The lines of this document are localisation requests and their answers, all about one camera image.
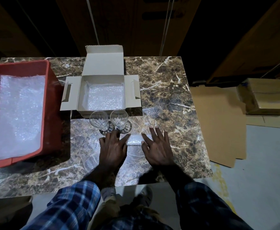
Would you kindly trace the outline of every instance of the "brown marble surface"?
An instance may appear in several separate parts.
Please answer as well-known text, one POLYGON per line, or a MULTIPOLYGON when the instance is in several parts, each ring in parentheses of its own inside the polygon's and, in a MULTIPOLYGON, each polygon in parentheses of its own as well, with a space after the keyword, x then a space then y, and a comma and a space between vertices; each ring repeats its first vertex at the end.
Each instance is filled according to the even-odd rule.
MULTIPOLYGON (((2 58, 0 63, 47 59, 64 84, 66 76, 80 76, 84 57, 2 58)), ((180 57, 125 57, 126 74, 138 74, 142 116, 129 110, 132 134, 148 132, 157 125, 169 133, 176 163, 193 178, 212 175, 203 135, 196 116, 180 57)), ((88 120, 75 118, 76 112, 62 112, 63 149, 0 168, 0 198, 27 196, 72 185, 98 163, 102 136, 88 120)), ((140 146, 129 146, 116 186, 162 182, 164 177, 151 170, 140 146)))

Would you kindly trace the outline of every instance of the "gray floor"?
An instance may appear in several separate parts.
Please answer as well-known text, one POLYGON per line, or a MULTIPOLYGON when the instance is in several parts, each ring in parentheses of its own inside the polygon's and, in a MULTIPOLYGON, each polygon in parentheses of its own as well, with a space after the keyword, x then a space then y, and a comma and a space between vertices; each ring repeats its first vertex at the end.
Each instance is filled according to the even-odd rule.
MULTIPOLYGON (((214 176, 198 179, 210 186, 255 230, 280 230, 280 128, 247 126, 247 159, 237 160, 234 168, 211 163, 214 176)), ((174 230, 180 229, 175 195, 168 183, 150 185, 151 207, 174 230)), ((142 185, 117 187, 128 203, 142 185)), ((36 195, 31 219, 41 213, 54 194, 36 195)))

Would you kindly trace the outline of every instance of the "shirt sleeve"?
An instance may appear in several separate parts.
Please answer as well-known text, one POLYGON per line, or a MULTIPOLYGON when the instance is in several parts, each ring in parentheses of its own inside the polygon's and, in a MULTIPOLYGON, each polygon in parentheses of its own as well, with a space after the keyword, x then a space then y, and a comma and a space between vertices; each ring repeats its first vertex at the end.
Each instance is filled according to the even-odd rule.
POLYGON ((179 189, 176 203, 182 230, 190 229, 190 224, 205 229, 252 229, 203 183, 191 182, 179 189))
POLYGON ((90 181, 62 188, 47 208, 22 230, 87 229, 100 202, 100 190, 90 181))

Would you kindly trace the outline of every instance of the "person's left hand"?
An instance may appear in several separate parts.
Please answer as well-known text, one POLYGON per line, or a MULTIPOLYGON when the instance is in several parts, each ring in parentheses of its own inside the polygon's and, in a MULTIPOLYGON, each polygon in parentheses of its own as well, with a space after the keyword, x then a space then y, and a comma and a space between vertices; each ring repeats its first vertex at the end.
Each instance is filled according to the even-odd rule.
POLYGON ((100 138, 100 162, 99 166, 116 169, 126 158, 127 145, 126 142, 130 134, 119 139, 120 133, 117 130, 107 133, 106 137, 100 138))

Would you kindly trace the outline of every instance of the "foot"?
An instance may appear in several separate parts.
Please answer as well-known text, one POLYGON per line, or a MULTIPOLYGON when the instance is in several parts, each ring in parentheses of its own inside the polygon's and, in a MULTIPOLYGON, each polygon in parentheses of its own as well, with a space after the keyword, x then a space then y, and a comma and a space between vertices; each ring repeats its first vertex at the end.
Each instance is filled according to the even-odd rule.
POLYGON ((153 200, 153 192, 152 189, 148 186, 145 186, 140 194, 137 195, 137 197, 134 198, 132 201, 132 204, 135 206, 143 205, 146 207, 149 207, 153 200))
POLYGON ((101 190, 101 196, 102 196, 104 201, 108 197, 115 196, 115 195, 116 195, 116 192, 115 192, 115 188, 114 187, 106 187, 106 188, 101 190))

